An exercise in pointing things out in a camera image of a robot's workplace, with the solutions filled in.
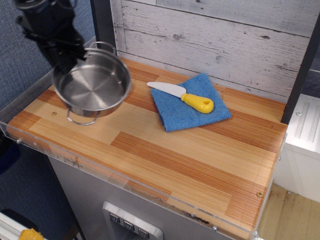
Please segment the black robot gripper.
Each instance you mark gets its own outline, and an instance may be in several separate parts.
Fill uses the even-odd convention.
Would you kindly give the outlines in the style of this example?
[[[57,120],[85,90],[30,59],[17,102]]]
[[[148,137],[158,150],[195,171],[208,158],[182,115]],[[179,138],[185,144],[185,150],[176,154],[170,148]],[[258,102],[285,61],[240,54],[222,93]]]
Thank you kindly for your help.
[[[37,43],[50,65],[67,74],[84,60],[84,39],[74,28],[77,1],[73,0],[17,0],[22,11],[17,23],[26,38]]]

